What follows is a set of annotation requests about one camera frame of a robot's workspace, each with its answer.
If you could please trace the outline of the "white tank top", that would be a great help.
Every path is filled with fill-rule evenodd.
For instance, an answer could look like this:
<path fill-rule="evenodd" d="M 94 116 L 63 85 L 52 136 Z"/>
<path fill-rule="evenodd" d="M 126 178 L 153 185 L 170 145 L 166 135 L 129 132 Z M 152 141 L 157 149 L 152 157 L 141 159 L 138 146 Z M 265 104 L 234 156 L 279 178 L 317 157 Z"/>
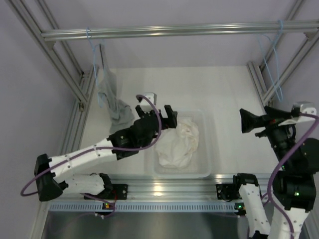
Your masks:
<path fill-rule="evenodd" d="M 159 165 L 169 169 L 186 168 L 199 145 L 199 129 L 191 118 L 179 118 L 176 128 L 162 132 L 155 144 Z"/>

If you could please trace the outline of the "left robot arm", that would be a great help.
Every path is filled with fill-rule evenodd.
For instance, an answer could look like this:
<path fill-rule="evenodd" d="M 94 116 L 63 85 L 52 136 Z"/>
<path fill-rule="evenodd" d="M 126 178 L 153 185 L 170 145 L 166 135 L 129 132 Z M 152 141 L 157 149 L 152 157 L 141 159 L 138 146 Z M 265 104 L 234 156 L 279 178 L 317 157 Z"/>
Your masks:
<path fill-rule="evenodd" d="M 136 106 L 139 119 L 100 142 L 60 156 L 39 155 L 34 168 L 35 193 L 39 201 L 47 202 L 72 193 L 82 194 L 85 199 L 108 199 L 114 189 L 108 174 L 83 174 L 83 170 L 103 162 L 119 161 L 159 145 L 168 133 L 181 127 L 178 113 L 169 105 L 164 109 L 166 117 L 154 107 L 146 111 Z"/>

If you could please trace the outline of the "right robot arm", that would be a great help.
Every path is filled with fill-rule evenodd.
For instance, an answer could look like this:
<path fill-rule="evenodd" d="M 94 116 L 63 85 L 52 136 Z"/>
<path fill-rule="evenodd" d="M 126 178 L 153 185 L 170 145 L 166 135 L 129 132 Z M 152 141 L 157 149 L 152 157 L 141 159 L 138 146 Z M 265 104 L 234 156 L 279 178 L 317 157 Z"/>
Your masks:
<path fill-rule="evenodd" d="M 241 131 L 263 128 L 255 136 L 266 137 L 277 157 L 265 194 L 267 203 L 274 207 L 272 220 L 266 216 L 255 175 L 233 176 L 232 192 L 243 200 L 249 238 L 297 239 L 317 196 L 314 175 L 319 171 L 319 141 L 310 134 L 319 118 L 310 102 L 295 103 L 289 112 L 269 106 L 264 110 L 264 115 L 257 116 L 240 109 Z"/>

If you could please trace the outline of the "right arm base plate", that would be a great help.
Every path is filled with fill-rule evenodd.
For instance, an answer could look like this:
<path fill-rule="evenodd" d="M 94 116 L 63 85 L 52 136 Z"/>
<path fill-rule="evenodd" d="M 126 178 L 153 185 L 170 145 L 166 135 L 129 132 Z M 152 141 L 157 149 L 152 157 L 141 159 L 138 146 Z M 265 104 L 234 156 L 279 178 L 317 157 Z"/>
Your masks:
<path fill-rule="evenodd" d="M 234 184 L 216 184 L 217 199 L 226 202 L 241 199 L 238 188 Z"/>

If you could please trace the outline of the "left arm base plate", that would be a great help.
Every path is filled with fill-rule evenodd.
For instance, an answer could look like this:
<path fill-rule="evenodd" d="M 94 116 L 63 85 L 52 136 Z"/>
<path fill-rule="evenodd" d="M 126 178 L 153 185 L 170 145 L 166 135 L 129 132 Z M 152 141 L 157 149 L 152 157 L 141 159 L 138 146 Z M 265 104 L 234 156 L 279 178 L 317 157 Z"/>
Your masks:
<path fill-rule="evenodd" d="M 126 200 L 128 194 L 128 185 L 127 184 L 113 184 L 111 187 L 104 189 L 97 195 L 92 194 L 83 194 L 85 200 L 91 199 L 94 197 L 96 199 L 103 200 Z"/>

